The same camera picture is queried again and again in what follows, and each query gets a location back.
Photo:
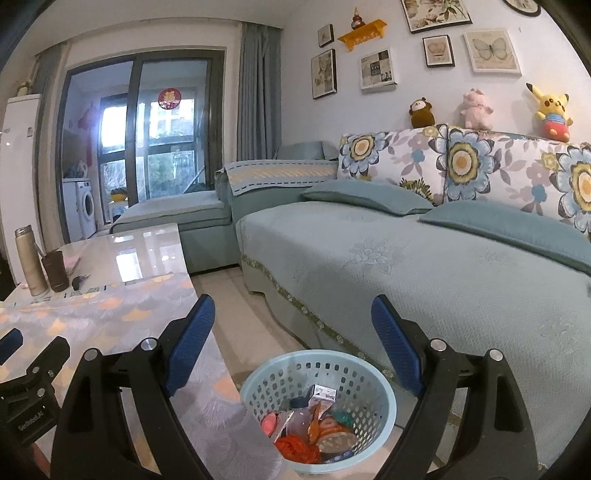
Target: orange shelf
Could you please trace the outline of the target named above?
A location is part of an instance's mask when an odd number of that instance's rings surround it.
[[[359,27],[356,30],[353,30],[342,37],[339,37],[339,40],[347,45],[349,51],[352,51],[355,48],[355,45],[359,45],[360,43],[366,42],[371,40],[372,38],[383,38],[384,37],[384,27],[388,25],[384,20],[375,20],[371,23],[364,25],[363,27]]]

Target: blue gripper pad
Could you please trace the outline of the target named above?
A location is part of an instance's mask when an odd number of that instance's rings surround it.
[[[14,352],[22,347],[22,333],[20,330],[13,328],[0,338],[0,365],[4,365]]]
[[[375,297],[371,306],[374,329],[402,386],[418,397],[425,389],[421,374],[421,359],[404,335],[396,315],[383,299]]]
[[[163,387],[169,398],[187,384],[195,362],[205,345],[205,340],[213,327],[215,317],[216,306],[213,299],[210,296],[204,296],[204,300],[192,312],[192,318],[189,318],[187,326],[168,357]]]

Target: metal bolt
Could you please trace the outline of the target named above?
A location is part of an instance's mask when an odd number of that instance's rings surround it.
[[[503,353],[498,350],[491,350],[490,356],[495,362],[503,360]]]
[[[87,362],[92,362],[98,355],[99,352],[96,350],[96,348],[89,348],[86,352],[84,352],[84,360]]]
[[[431,340],[431,348],[436,352],[443,352],[447,348],[447,344],[443,340],[435,338]]]
[[[142,350],[145,350],[147,352],[149,352],[150,350],[154,350],[156,348],[156,345],[158,345],[158,340],[156,340],[155,338],[146,338],[141,343]]]

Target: washing machine door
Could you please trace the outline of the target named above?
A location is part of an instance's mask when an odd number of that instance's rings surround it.
[[[90,192],[84,192],[81,201],[82,215],[86,220],[94,220],[95,218],[95,203],[92,201]]]

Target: basket rim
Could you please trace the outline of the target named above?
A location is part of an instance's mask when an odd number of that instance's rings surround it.
[[[334,350],[325,350],[325,349],[299,350],[296,352],[285,353],[283,355],[276,356],[275,358],[272,358],[271,360],[265,362],[260,367],[258,367],[254,372],[252,372],[248,376],[246,381],[243,383],[242,388],[240,389],[240,398],[242,399],[242,401],[244,403],[246,403],[248,401],[244,398],[244,394],[247,391],[252,390],[252,385],[255,384],[255,378],[258,376],[255,374],[259,373],[259,371],[267,369],[268,367],[276,364],[278,361],[304,358],[309,355],[317,355],[317,354],[331,356],[332,358],[341,358],[343,360],[352,361],[353,363],[356,363],[356,364],[359,364],[359,365],[365,367],[369,372],[371,372],[374,375],[376,380],[378,380],[379,383],[384,388],[386,397],[388,399],[389,409],[388,409],[387,417],[384,422],[384,426],[383,426],[380,434],[375,438],[375,440],[372,442],[372,444],[369,445],[365,450],[363,450],[362,452],[359,452],[357,455],[355,455],[349,459],[342,460],[341,462],[336,462],[336,463],[327,463],[327,464],[321,463],[319,465],[307,465],[305,463],[297,463],[297,462],[292,462],[290,460],[284,459],[284,462],[286,463],[286,465],[288,465],[290,468],[293,468],[296,472],[312,473],[312,474],[333,473],[333,472],[345,470],[347,468],[357,465],[358,463],[363,462],[364,460],[366,460],[367,458],[372,456],[375,452],[378,451],[378,449],[381,446],[384,445],[384,443],[386,443],[386,440],[388,440],[388,437],[390,436],[390,434],[392,433],[392,430],[394,428],[394,423],[396,421],[396,415],[397,415],[397,404],[396,404],[396,396],[394,395],[394,390],[392,389],[392,386],[390,385],[390,383],[388,382],[388,380],[386,379],[386,377],[383,375],[382,372],[380,372],[377,368],[375,368],[373,365],[366,362],[365,360],[360,359],[359,357],[356,357],[356,356],[351,355],[349,353],[338,352],[338,351],[334,351]]]

